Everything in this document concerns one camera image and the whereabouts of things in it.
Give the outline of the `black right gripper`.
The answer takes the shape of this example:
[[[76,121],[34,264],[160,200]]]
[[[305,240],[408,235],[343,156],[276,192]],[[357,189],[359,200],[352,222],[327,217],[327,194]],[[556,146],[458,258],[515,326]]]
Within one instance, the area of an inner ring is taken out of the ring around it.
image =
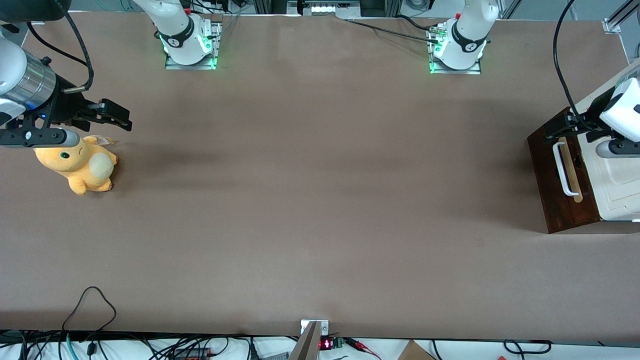
[[[92,125],[112,125],[130,132],[133,123],[130,110],[116,102],[103,98],[98,102],[86,100],[82,93],[64,93],[73,84],[63,77],[55,76],[52,95],[36,109],[27,110],[20,117],[20,125],[38,129],[66,125],[89,132]]]

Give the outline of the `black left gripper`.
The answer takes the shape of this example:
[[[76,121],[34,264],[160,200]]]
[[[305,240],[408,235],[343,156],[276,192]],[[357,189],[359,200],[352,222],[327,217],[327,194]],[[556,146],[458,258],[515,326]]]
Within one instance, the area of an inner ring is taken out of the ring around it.
[[[588,142],[594,142],[603,137],[615,138],[615,130],[601,120],[601,114],[610,104],[614,94],[608,89],[592,100],[585,112],[574,115],[573,112],[559,112],[551,121],[544,123],[544,139],[553,141],[567,134],[567,137],[577,137],[586,134]]]

